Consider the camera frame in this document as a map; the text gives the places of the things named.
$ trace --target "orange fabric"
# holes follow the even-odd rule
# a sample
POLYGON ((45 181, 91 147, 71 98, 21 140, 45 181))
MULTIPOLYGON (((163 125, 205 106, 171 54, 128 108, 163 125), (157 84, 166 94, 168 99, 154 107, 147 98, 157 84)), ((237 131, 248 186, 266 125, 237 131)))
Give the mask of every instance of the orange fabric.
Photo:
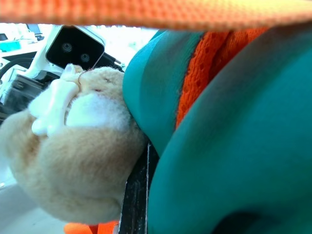
POLYGON ((310 0, 0 0, 1 22, 225 31, 308 20, 310 0))
POLYGON ((112 234, 117 221, 100 223, 97 226, 88 226, 81 223, 68 223, 64 227, 65 234, 112 234))
POLYGON ((206 33, 197 45, 184 79, 176 117, 179 126, 188 110, 216 74, 266 28, 206 33))

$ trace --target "black camera lens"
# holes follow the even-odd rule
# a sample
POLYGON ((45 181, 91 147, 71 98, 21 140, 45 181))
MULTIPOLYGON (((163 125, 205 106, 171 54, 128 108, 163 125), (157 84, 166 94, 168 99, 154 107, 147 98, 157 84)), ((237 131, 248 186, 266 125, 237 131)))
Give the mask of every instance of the black camera lens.
POLYGON ((90 60, 90 56, 88 54, 82 54, 80 59, 82 62, 88 62, 90 60))
POLYGON ((69 53, 71 52, 73 49, 72 45, 70 43, 63 43, 62 45, 62 50, 65 52, 65 53, 69 53))

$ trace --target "teal bag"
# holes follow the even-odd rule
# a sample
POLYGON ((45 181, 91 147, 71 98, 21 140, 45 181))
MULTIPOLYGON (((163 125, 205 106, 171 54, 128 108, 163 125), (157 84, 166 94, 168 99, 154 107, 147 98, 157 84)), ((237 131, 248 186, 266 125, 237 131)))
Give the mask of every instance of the teal bag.
POLYGON ((148 233, 312 233, 312 24, 249 44, 175 131, 201 35, 163 32, 125 73, 125 101, 160 157, 148 233))

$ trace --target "orange strap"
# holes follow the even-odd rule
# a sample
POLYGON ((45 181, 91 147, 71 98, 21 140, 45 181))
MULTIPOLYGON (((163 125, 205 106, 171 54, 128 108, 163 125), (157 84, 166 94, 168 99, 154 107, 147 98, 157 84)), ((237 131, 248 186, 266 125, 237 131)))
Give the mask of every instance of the orange strap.
POLYGON ((0 0, 0 21, 237 30, 312 20, 311 0, 0 0))

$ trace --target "plush toy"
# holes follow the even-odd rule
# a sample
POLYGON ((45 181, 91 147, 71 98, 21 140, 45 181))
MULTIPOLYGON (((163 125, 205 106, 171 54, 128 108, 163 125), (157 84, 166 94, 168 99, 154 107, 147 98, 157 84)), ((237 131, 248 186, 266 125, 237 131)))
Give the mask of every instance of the plush toy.
POLYGON ((1 155, 17 182, 59 219, 119 219, 125 182, 146 145, 122 82, 112 68, 68 64, 28 109, 1 125, 1 155))

